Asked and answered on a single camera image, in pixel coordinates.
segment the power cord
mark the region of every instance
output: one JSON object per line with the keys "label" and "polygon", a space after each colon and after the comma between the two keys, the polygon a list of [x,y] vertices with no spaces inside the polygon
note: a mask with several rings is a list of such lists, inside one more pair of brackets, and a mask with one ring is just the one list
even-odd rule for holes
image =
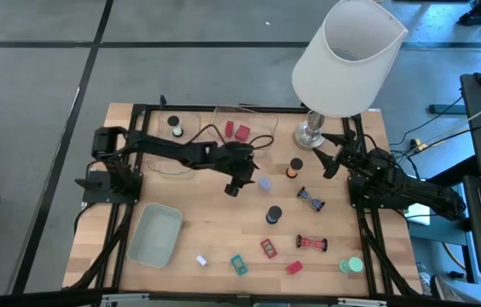
{"label": "power cord", "polygon": [[391,153],[396,153],[396,154],[402,155],[402,159],[400,161],[398,161],[398,164],[402,163],[403,157],[407,158],[407,160],[409,161],[409,163],[411,163],[411,166],[413,167],[413,171],[414,171],[415,176],[417,177],[417,180],[420,180],[420,175],[419,175],[419,171],[417,170],[417,165],[414,164],[411,157],[409,157],[406,153],[403,153],[399,150],[391,150]]}
{"label": "power cord", "polygon": [[460,132],[455,133],[454,135],[444,137],[444,138],[441,139],[441,140],[438,140],[438,141],[436,141],[436,142],[434,142],[434,143],[432,143],[432,144],[429,144],[428,146],[426,146],[426,148],[423,148],[423,149],[420,150],[419,152],[412,153],[412,154],[408,155],[408,157],[411,158],[411,157],[413,157],[413,156],[415,156],[415,155],[417,155],[417,154],[420,154],[420,153],[424,152],[425,150],[427,150],[428,148],[431,148],[431,147],[433,147],[433,146],[436,146],[436,145],[438,145],[440,142],[447,141],[447,140],[449,140],[449,139],[451,139],[451,138],[453,138],[453,137],[455,137],[455,136],[459,136],[459,135],[462,135],[462,134],[467,133],[467,132],[469,132],[469,131],[475,131],[475,130],[479,130],[479,129],[481,129],[481,126],[479,126],[479,127],[473,127],[473,128],[471,128],[471,129],[462,130],[462,131],[460,131]]}
{"label": "power cord", "polygon": [[[462,123],[456,125],[455,127],[451,128],[451,129],[448,129],[448,130],[446,130],[445,132],[439,133],[439,134],[437,134],[437,135],[435,135],[435,136],[433,136],[433,137],[425,140],[425,141],[423,142],[423,144],[426,144],[426,143],[428,143],[429,141],[437,138],[438,136],[442,136],[442,135],[444,135],[444,134],[446,134],[446,133],[448,133],[448,132],[451,132],[452,130],[457,129],[458,127],[461,127],[461,126],[465,125],[465,124],[468,123],[469,121],[477,118],[479,115],[481,115],[481,111],[477,112],[476,114],[474,114],[473,116],[471,116],[469,119],[463,121]],[[409,150],[406,152],[406,154],[409,153],[409,152],[412,151],[412,150],[414,150],[414,148],[409,149]]]}
{"label": "power cord", "polygon": [[452,108],[458,101],[460,101],[462,99],[462,96],[459,97],[459,99],[457,99],[455,102],[453,102],[453,104],[451,104],[450,106],[446,107],[445,110],[443,110],[441,113],[439,113],[438,115],[436,115],[435,117],[429,119],[428,121],[426,121],[424,124],[416,127],[416,128],[413,128],[411,130],[408,130],[407,132],[405,132],[403,134],[403,137],[402,137],[402,140],[400,142],[395,142],[395,143],[390,143],[391,146],[395,146],[395,145],[400,145],[403,143],[403,141],[405,141],[405,136],[407,136],[407,134],[415,131],[415,130],[418,130],[428,124],[430,124],[432,121],[434,121],[435,119],[437,119],[438,117],[444,115],[450,108]]}

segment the red block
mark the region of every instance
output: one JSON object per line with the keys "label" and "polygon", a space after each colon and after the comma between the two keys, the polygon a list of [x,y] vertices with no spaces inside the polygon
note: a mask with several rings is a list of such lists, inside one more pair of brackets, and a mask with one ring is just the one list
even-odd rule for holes
{"label": "red block", "polygon": [[228,120],[227,124],[225,124],[225,136],[232,137],[234,129],[235,129],[235,124],[232,121]]}
{"label": "red block", "polygon": [[250,128],[244,125],[240,125],[239,129],[237,130],[237,133],[235,133],[235,139],[244,142],[248,138],[249,134],[250,134]]}
{"label": "red block", "polygon": [[293,264],[288,265],[288,272],[291,275],[298,273],[303,268],[303,265],[298,261],[294,262]]}
{"label": "red block", "polygon": [[276,251],[275,247],[273,246],[273,243],[271,243],[271,240],[265,239],[259,243],[261,247],[264,249],[265,254],[269,259],[273,258],[274,256],[278,255],[278,252]]}

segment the small white block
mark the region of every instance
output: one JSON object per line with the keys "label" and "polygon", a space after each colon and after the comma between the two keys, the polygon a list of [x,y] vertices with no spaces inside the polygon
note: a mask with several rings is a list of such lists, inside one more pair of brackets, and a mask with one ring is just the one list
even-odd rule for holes
{"label": "small white block", "polygon": [[199,261],[202,266],[206,265],[206,260],[201,255],[197,256],[197,261]]}

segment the green cylinder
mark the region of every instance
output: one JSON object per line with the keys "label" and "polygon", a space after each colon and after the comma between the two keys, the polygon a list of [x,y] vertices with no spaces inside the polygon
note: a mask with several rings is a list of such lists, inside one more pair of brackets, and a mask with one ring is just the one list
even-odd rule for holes
{"label": "green cylinder", "polygon": [[339,268],[343,273],[361,272],[363,269],[363,261],[358,257],[343,259],[339,261]]}

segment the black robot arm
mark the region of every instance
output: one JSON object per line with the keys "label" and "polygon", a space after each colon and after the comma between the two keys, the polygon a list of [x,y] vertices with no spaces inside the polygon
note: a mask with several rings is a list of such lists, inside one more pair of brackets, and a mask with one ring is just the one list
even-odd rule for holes
{"label": "black robot arm", "polygon": [[365,136],[355,139],[353,130],[348,130],[344,135],[322,135],[335,145],[342,146],[335,158],[317,148],[313,149],[324,166],[325,178],[333,177],[339,166],[343,165],[353,175],[350,188],[355,194],[363,195],[370,200],[369,203],[380,208],[403,210],[420,203],[450,221],[464,218],[466,205],[453,189],[408,176],[395,158],[381,148],[365,153],[362,150]]}
{"label": "black robot arm", "polygon": [[[125,138],[125,146],[116,150],[118,136]],[[252,174],[254,169],[257,169],[253,162],[253,150],[254,146],[249,143],[226,142],[218,146],[217,142],[191,140],[181,144],[148,136],[142,131],[128,132],[122,127],[101,127],[95,131],[91,155],[107,167],[109,189],[116,194],[139,193],[140,185],[136,184],[130,167],[123,163],[122,157],[134,152],[143,152],[177,160],[193,170],[208,169],[229,175],[232,179],[226,185],[225,193],[236,196],[245,184],[253,183]],[[98,182],[91,182],[88,179],[78,179],[77,182],[86,190],[100,187]]]}

